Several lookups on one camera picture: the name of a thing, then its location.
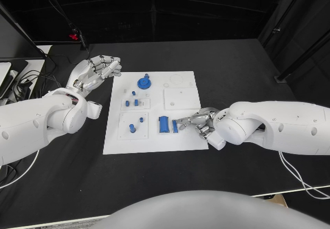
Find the robotic hand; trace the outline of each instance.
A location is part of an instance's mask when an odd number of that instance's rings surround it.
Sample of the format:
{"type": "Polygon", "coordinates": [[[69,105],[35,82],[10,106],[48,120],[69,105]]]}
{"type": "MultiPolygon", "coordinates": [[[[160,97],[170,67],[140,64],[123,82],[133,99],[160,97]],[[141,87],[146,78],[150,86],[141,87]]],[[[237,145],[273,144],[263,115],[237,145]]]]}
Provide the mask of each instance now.
{"type": "Polygon", "coordinates": [[[222,111],[203,108],[178,120],[195,125],[199,136],[221,150],[227,142],[251,142],[265,149],[330,155],[330,109],[300,102],[238,102],[222,111]]]}
{"type": "Polygon", "coordinates": [[[65,88],[41,99],[0,107],[0,166],[25,158],[56,137],[75,133],[87,117],[98,118],[103,106],[87,102],[85,97],[105,78],[121,76],[120,70],[118,57],[84,60],[72,70],[65,88]]]}

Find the black pole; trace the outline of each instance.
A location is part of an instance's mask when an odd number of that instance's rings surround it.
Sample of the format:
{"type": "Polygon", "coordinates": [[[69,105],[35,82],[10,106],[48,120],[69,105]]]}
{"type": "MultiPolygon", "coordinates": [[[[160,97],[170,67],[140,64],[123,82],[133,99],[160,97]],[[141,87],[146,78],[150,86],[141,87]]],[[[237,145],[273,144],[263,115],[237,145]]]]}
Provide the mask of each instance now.
{"type": "Polygon", "coordinates": [[[267,37],[267,40],[265,40],[265,42],[264,42],[264,44],[263,44],[263,47],[264,47],[264,48],[267,47],[268,42],[270,42],[270,40],[271,40],[274,34],[278,33],[278,32],[281,31],[280,26],[281,26],[281,23],[283,23],[283,21],[284,21],[284,19],[286,19],[287,14],[288,14],[288,12],[290,12],[293,6],[294,6],[296,1],[297,1],[297,0],[293,0],[293,1],[291,1],[290,5],[288,5],[288,7],[287,7],[287,10],[286,10],[286,12],[284,12],[284,14],[283,14],[283,16],[281,16],[278,22],[277,22],[277,25],[276,25],[274,29],[271,30],[271,33],[270,33],[270,35],[268,35],[268,37],[267,37]]]}
{"type": "Polygon", "coordinates": [[[296,69],[303,65],[303,63],[309,60],[309,58],[313,56],[313,54],[319,51],[319,49],[323,47],[323,45],[329,41],[330,41],[330,30],[325,33],[322,38],[317,40],[317,42],[313,44],[313,46],[309,48],[309,50],[304,52],[300,58],[294,61],[290,67],[284,70],[283,74],[280,76],[276,76],[276,81],[278,83],[286,83],[286,79],[288,78],[288,76],[293,74],[296,69]]]}

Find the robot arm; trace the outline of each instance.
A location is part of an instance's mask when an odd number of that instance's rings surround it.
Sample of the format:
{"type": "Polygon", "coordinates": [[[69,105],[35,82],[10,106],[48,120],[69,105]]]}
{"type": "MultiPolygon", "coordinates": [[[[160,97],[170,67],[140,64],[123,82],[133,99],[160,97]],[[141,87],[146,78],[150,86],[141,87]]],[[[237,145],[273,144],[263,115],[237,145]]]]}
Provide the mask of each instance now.
{"type": "Polygon", "coordinates": [[[0,107],[0,166],[25,158],[56,137],[75,133],[87,117],[98,118],[103,106],[85,97],[105,78],[121,75],[120,69],[117,57],[84,60],[72,70],[67,88],[0,107]]]}
{"type": "Polygon", "coordinates": [[[304,155],[330,154],[330,109],[300,102],[238,102],[222,111],[206,108],[179,120],[195,124],[209,144],[258,144],[265,149],[304,155]]]}

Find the white cable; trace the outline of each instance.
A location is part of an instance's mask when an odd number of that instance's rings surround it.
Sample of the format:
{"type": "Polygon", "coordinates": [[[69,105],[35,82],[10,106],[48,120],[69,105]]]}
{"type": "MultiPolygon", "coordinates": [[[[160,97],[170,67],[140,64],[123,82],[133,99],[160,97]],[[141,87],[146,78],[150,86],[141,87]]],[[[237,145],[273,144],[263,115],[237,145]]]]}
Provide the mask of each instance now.
{"type": "Polygon", "coordinates": [[[310,195],[312,197],[314,197],[316,199],[330,199],[330,196],[329,196],[326,193],[323,193],[319,189],[316,189],[316,188],[312,187],[307,183],[304,183],[303,177],[301,177],[301,175],[300,175],[300,172],[297,171],[297,169],[294,168],[294,166],[290,164],[290,162],[286,160],[283,152],[278,151],[278,153],[280,153],[281,162],[283,162],[283,164],[284,164],[287,170],[290,171],[290,173],[294,175],[296,179],[301,182],[303,187],[304,187],[304,190],[306,190],[306,192],[309,193],[309,195],[310,195]],[[291,169],[287,167],[287,165],[286,165],[284,162],[287,162],[287,164],[293,167],[294,171],[296,171],[297,174],[299,174],[299,177],[296,176],[294,172],[293,172],[291,169]],[[309,189],[306,188],[306,186],[309,186],[314,191],[317,191],[317,192],[319,192],[322,195],[325,195],[326,197],[316,197],[316,196],[309,192],[309,189]]]}
{"type": "MultiPolygon", "coordinates": [[[[35,160],[33,160],[33,162],[32,162],[32,164],[31,164],[31,167],[32,167],[33,164],[35,164],[38,155],[39,155],[39,150],[38,150],[38,152],[36,152],[36,157],[35,157],[35,160]]],[[[5,186],[2,186],[0,189],[5,188],[5,187],[7,187],[7,186],[10,186],[10,185],[25,176],[25,174],[26,174],[28,171],[31,170],[31,167],[28,168],[28,170],[25,171],[25,173],[20,175],[20,177],[19,177],[15,181],[12,181],[9,184],[6,184],[5,186]]]]}

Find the black table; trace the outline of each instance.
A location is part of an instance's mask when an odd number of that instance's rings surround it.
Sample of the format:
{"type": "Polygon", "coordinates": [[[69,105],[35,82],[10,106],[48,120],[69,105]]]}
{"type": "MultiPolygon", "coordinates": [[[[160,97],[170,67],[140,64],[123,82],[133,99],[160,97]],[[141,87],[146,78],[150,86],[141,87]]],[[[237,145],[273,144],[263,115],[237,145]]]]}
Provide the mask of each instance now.
{"type": "MultiPolygon", "coordinates": [[[[56,45],[51,54],[72,62],[87,58],[80,45],[56,45]]],[[[294,101],[258,40],[154,42],[91,45],[91,57],[121,57],[124,72],[193,71],[202,107],[225,109],[237,101],[294,101]]],[[[54,57],[56,78],[67,84],[74,65],[54,57]]],[[[46,90],[56,85],[48,81],[46,90]]],[[[222,190],[258,195],[301,188],[278,153],[244,143],[209,150],[103,155],[113,79],[87,100],[103,104],[97,120],[87,119],[74,135],[41,150],[35,166],[0,193],[0,228],[114,213],[157,195],[186,190],[222,190]]],[[[23,159],[22,173],[35,154],[23,159]]],[[[330,157],[286,155],[306,182],[330,184],[330,157]]]]}

